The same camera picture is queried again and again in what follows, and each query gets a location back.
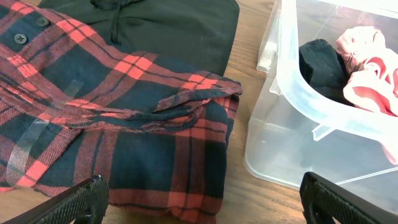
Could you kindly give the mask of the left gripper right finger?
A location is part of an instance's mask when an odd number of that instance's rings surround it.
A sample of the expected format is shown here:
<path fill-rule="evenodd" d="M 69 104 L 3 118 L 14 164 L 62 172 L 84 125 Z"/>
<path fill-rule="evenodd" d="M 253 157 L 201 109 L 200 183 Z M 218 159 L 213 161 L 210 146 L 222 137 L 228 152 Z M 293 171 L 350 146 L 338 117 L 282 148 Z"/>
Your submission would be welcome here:
<path fill-rule="evenodd" d="M 300 186 L 307 224 L 397 224 L 397 215 L 383 210 L 330 182 L 306 172 Z"/>

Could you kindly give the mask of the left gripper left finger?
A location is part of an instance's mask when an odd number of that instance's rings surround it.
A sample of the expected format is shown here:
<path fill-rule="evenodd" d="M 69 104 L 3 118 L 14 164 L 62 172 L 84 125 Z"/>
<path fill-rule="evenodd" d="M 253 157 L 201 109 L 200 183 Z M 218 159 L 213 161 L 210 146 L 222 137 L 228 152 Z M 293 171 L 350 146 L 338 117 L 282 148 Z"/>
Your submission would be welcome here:
<path fill-rule="evenodd" d="M 109 187 L 94 175 L 4 224 L 101 224 L 109 205 Z"/>

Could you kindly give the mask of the dark navy garment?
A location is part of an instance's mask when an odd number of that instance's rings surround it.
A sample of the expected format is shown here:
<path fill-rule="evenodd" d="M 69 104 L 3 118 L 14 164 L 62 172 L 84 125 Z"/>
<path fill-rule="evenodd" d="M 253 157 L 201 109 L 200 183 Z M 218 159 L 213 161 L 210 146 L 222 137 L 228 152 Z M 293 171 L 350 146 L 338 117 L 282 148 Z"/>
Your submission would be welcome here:
<path fill-rule="evenodd" d="M 341 55 L 324 39 L 307 42 L 298 51 L 304 80 L 324 97 L 353 106 L 343 95 L 349 74 Z"/>

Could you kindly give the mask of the coral pink garment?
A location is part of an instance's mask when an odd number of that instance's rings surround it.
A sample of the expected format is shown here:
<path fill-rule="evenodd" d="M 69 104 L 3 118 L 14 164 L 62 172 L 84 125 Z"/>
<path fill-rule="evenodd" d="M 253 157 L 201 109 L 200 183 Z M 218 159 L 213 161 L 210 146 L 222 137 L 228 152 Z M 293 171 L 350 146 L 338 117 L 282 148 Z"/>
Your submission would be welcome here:
<path fill-rule="evenodd" d="M 347 29 L 336 41 L 349 80 L 344 97 L 355 107 L 397 116 L 397 53 L 372 26 Z"/>

